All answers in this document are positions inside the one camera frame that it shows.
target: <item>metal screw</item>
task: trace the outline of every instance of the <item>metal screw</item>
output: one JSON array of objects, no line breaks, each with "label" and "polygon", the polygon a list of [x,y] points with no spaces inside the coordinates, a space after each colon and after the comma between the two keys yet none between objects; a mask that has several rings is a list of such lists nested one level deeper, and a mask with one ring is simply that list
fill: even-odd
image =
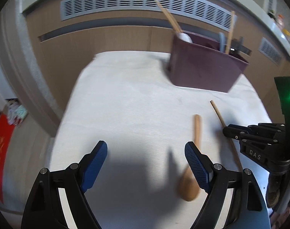
[{"label": "metal screw", "polygon": [[78,168],[78,164],[77,163],[73,163],[70,165],[71,169],[77,169]]},{"label": "metal screw", "polygon": [[222,169],[222,166],[220,164],[214,164],[214,168],[220,170]]},{"label": "metal screw", "polygon": [[42,168],[41,170],[40,170],[40,173],[41,174],[45,174],[45,173],[47,173],[48,172],[48,169],[47,168]]},{"label": "metal screw", "polygon": [[252,171],[249,170],[249,169],[245,169],[245,173],[246,173],[247,175],[251,175]]}]

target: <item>white vent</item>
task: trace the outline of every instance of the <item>white vent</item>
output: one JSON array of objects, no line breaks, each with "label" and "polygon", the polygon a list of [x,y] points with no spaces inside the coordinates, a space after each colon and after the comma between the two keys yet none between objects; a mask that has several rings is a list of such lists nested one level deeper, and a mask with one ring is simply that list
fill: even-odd
[{"label": "white vent", "polygon": [[[204,21],[229,31],[230,11],[206,0],[159,0],[171,13]],[[63,0],[60,3],[61,20],[95,12],[139,9],[160,11],[156,0]]]},{"label": "white vent", "polygon": [[275,64],[279,64],[282,59],[277,49],[265,38],[262,38],[262,42],[259,46],[259,51]]}]

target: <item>table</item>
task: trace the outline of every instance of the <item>table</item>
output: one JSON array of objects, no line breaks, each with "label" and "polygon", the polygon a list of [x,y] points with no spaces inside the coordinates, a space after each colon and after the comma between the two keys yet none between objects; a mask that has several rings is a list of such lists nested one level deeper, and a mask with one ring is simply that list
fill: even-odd
[{"label": "table", "polygon": [[[193,115],[202,116],[201,152],[213,163],[238,170],[214,100],[226,124],[270,123],[261,100],[244,75],[229,93],[174,86],[164,73],[167,53],[104,52],[81,72],[52,150],[50,171],[65,169],[91,152],[99,140],[108,156],[85,196],[102,229],[190,228],[206,193],[192,202],[177,195],[193,140]],[[239,153],[265,196],[268,172]],[[69,228],[76,228],[64,192],[62,206]],[[222,228],[231,200],[228,190],[216,228]]]}]

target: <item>maroon box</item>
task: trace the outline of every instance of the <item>maroon box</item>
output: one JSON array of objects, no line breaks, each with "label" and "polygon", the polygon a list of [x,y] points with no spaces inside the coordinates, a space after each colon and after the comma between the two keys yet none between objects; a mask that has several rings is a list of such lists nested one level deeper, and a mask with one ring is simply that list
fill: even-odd
[{"label": "maroon box", "polygon": [[174,35],[168,64],[170,81],[181,87],[228,92],[248,62],[238,54],[218,51],[219,42],[214,39],[185,33],[193,43]]}]

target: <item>wooden handle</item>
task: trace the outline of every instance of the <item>wooden handle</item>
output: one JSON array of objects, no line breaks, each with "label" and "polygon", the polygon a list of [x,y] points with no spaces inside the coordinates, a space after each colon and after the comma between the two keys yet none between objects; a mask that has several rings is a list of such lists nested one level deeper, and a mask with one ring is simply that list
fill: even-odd
[{"label": "wooden handle", "polygon": [[164,8],[161,3],[156,0],[156,3],[158,5],[158,7],[161,9],[161,11],[165,14],[166,18],[168,19],[168,21],[170,22],[171,26],[173,27],[173,29],[177,32],[177,33],[183,33],[181,27],[179,26],[178,22],[176,21],[176,19],[173,17],[173,15],[166,9]]},{"label": "wooden handle", "polygon": [[[220,112],[219,112],[219,110],[218,110],[215,102],[213,100],[211,100],[210,103],[212,104],[212,106],[213,106],[213,108],[214,108],[214,110],[215,110],[215,112],[216,112],[216,114],[217,114],[217,116],[218,116],[218,118],[219,118],[219,120],[221,122],[222,127],[223,128],[226,127],[226,124],[225,124],[225,122],[224,122],[224,120],[223,120],[223,118],[222,118],[222,116],[221,116],[221,114],[220,114]],[[228,141],[229,141],[229,143],[231,145],[231,151],[232,151],[232,154],[234,156],[234,161],[235,161],[237,167],[239,168],[239,171],[242,172],[243,171],[243,169],[242,169],[242,163],[240,162],[240,159],[239,159],[238,153],[236,151],[234,142],[230,138],[227,138],[227,139],[228,139]]]},{"label": "wooden handle", "polygon": [[226,51],[225,54],[229,54],[231,48],[231,42],[233,38],[233,31],[234,31],[234,18],[235,18],[235,11],[231,11],[231,27],[228,34],[228,40],[226,42]]},{"label": "wooden handle", "polygon": [[[201,116],[196,114],[194,116],[194,144],[198,149],[200,149],[200,141]],[[180,178],[178,191],[180,197],[187,202],[194,200],[200,192],[200,187],[189,165],[187,165]]]}]

